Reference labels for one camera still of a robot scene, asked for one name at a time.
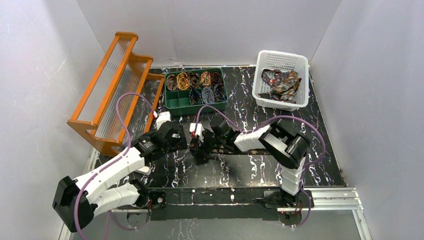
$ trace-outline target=white plastic basket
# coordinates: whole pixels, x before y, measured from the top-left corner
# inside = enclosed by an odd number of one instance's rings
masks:
[[[302,80],[300,81],[299,88],[296,96],[294,97],[296,104],[259,97],[260,94],[268,94],[272,91],[272,87],[262,80],[262,71],[264,69],[280,69],[282,72],[295,70],[297,72],[297,76],[302,78]],[[287,52],[268,50],[260,51],[257,56],[256,71],[254,72],[253,97],[256,99],[256,104],[258,106],[282,109],[290,112],[308,105],[308,59],[302,55]]]

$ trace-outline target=white wall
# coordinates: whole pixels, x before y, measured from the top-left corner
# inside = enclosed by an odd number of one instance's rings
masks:
[[[66,121],[104,51],[75,0],[2,0],[0,36],[0,238],[57,239],[58,181],[90,149]]]
[[[255,64],[261,50],[311,59],[341,0],[77,0],[103,50],[116,31],[154,66]]]
[[[424,239],[424,2],[344,0],[311,61],[343,174],[376,240]]]

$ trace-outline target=corrugated translucent panel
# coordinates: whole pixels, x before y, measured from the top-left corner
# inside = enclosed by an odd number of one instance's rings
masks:
[[[138,67],[139,71],[142,71],[146,64],[142,65],[143,68]],[[121,123],[118,120],[115,106],[117,104],[118,98],[125,93],[135,92],[137,87],[140,84],[141,75],[135,74],[130,66],[127,64],[125,71],[122,74],[122,77],[118,83],[115,93],[112,96],[112,99],[107,106],[106,112],[103,116],[103,119],[100,122],[100,125],[95,133],[96,137],[103,139],[112,139],[117,140],[120,130]],[[131,102],[134,96],[127,96],[120,102],[119,112],[122,118],[125,120],[128,110],[130,108]]]
[[[153,104],[153,101],[156,98],[156,93],[158,91],[160,80],[146,80],[144,82],[143,89],[141,94]],[[150,116],[150,109],[140,98],[137,100],[137,105],[135,106],[134,113],[132,114],[131,121],[128,125],[128,130],[131,133],[131,141],[138,138],[141,134],[144,133],[147,120]],[[123,139],[123,143],[127,142],[127,135]]]
[[[78,120],[88,122],[93,121],[129,44],[130,39],[121,39],[118,41],[106,62],[103,71],[101,71],[91,94],[88,96],[88,99],[78,116]]]

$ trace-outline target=green compartment organizer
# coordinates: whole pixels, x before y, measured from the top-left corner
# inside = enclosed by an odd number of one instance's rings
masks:
[[[206,104],[199,104],[199,105],[192,105],[190,102],[190,88],[187,90],[177,90],[175,91],[169,91],[166,85],[166,80],[168,79],[169,75],[175,75],[177,77],[180,73],[197,73],[199,76],[202,75],[203,72],[208,71],[209,73],[212,73],[213,71],[218,71],[222,76],[222,83],[224,85],[224,94],[225,94],[225,101],[222,102],[216,102],[209,104],[216,109],[222,111],[227,106],[228,101],[228,92],[226,88],[226,82],[224,79],[223,71],[221,68],[204,68],[204,69],[196,69],[196,70],[187,70],[187,71],[176,71],[176,72],[169,72],[165,75],[165,107],[168,109],[168,111],[171,113],[171,116],[180,116],[180,115],[188,115],[188,114],[197,114],[199,112],[199,109],[206,105]],[[203,87],[196,88],[198,91],[202,91]],[[202,113],[204,112],[213,112],[214,110],[210,107],[204,108]]]

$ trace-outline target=marble tabletop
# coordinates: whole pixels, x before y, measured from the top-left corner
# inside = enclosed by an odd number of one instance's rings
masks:
[[[162,74],[191,69],[193,68],[154,68],[150,72]],[[224,112],[232,121],[244,130],[251,130],[263,121],[278,115],[292,115],[310,122],[323,135],[326,154],[321,163],[311,165],[306,169],[306,186],[345,186],[311,80],[309,81],[308,105],[288,112],[257,106],[252,96],[254,66],[221,67],[221,69],[228,92],[228,104]],[[142,94],[147,99],[153,100],[158,85],[157,82],[147,82],[143,87]],[[162,92],[156,109],[158,113],[166,111],[163,95]],[[208,127],[210,119],[215,115],[214,112],[203,113],[200,117],[203,126]],[[133,138],[143,132],[147,116],[146,105],[139,101],[129,126]],[[188,142],[190,142],[189,125],[195,121],[195,116],[195,114],[191,114],[172,117],[173,121],[184,126]],[[292,121],[292,125],[312,140],[306,162],[316,160],[322,147],[315,133],[302,123]],[[104,163],[107,159],[108,157],[99,156],[97,165]],[[282,183],[282,166],[270,155],[214,154],[207,162],[200,163],[191,156],[189,150],[185,150],[168,154],[151,163],[149,167],[151,168],[149,176],[133,172],[117,182],[117,185],[132,179],[142,180],[150,188],[275,187]]]

